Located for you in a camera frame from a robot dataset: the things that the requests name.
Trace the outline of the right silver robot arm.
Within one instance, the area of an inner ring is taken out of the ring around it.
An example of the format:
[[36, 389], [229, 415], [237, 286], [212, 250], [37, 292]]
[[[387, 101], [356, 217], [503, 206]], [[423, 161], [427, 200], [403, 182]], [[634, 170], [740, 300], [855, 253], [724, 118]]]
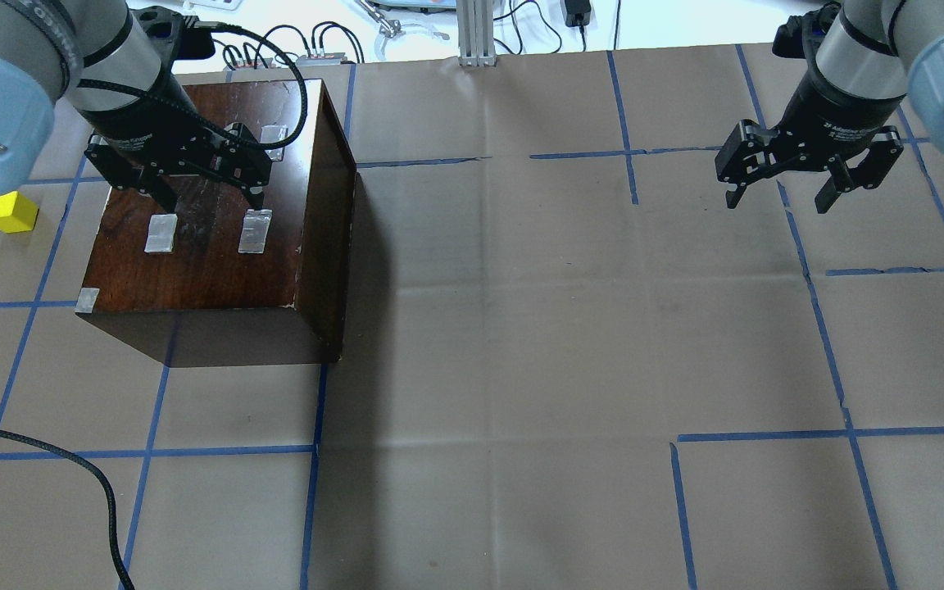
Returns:
[[876, 189], [904, 150], [889, 124], [904, 100], [944, 153], [944, 1], [828, 1], [790, 16], [772, 52], [806, 72], [774, 127], [741, 120], [719, 150], [728, 208], [786, 171], [828, 173], [820, 214], [846, 192]]

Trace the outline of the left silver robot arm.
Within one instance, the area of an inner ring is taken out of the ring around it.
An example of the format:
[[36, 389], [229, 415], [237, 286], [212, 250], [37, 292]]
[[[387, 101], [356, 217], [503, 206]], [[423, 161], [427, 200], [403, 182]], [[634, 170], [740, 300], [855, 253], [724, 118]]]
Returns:
[[117, 190], [171, 213], [168, 178], [201, 176], [262, 208], [266, 146], [243, 125], [203, 119], [172, 74], [175, 60], [211, 55], [215, 31], [225, 24], [124, 1], [0, 1], [0, 195], [30, 178], [65, 100], [93, 130], [86, 157]]

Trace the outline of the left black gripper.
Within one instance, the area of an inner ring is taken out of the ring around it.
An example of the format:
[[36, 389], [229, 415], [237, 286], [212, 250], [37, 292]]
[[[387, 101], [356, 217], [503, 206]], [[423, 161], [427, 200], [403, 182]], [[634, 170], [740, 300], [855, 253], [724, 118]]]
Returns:
[[167, 183], [174, 175], [231, 184], [248, 208], [265, 209], [273, 165], [266, 150], [247, 126], [200, 115], [161, 62], [84, 70], [83, 117], [93, 127], [87, 160], [113, 187], [146, 193], [166, 214], [179, 201]]

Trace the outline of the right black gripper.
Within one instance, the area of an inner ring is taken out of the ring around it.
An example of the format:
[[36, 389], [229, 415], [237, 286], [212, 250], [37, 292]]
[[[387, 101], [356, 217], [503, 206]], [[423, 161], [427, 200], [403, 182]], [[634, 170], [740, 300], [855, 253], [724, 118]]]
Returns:
[[878, 186], [905, 149], [887, 124], [895, 108], [895, 98], [858, 98], [803, 78], [774, 127], [740, 120], [719, 150], [715, 172], [728, 186], [726, 207], [737, 208], [750, 184], [784, 171], [829, 173], [815, 195], [821, 216], [843, 194]]

